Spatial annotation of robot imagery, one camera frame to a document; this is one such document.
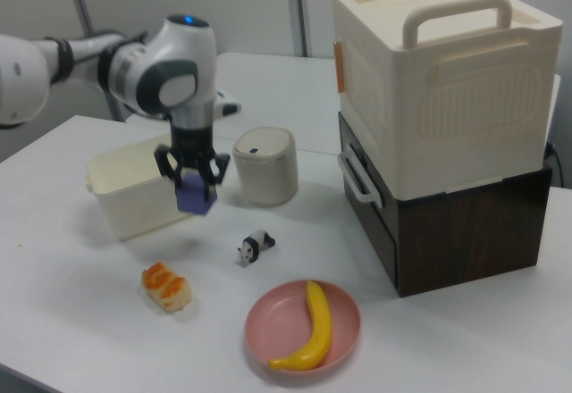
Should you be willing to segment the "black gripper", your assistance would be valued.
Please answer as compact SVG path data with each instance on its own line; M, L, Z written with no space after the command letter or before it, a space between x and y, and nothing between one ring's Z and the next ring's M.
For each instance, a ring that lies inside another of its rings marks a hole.
M154 152L160 174L179 188L182 169L196 170L205 183L205 199L210 199L215 187L223 182L230 162L229 155L215 155L212 128L186 130L172 126L171 140L171 147L159 145Z

